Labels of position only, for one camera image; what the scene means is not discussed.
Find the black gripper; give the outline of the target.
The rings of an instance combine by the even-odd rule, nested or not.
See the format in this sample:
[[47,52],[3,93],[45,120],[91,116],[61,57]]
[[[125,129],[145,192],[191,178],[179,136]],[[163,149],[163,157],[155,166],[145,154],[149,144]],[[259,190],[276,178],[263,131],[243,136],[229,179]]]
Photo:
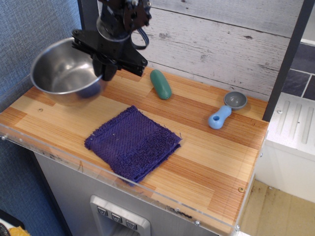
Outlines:
[[114,42],[97,32],[97,39],[84,43],[74,38],[72,46],[91,56],[94,74],[104,81],[111,81],[121,69],[142,76],[148,64],[129,36],[123,41]]

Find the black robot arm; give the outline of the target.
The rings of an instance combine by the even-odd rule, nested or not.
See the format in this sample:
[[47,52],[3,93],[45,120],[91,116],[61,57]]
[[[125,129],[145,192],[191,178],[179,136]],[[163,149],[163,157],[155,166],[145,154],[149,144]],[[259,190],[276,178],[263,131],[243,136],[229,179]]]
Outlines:
[[149,45],[143,26],[149,25],[148,0],[103,0],[96,30],[72,32],[73,47],[89,54],[97,77],[110,81],[117,70],[142,76],[148,61],[139,53]]

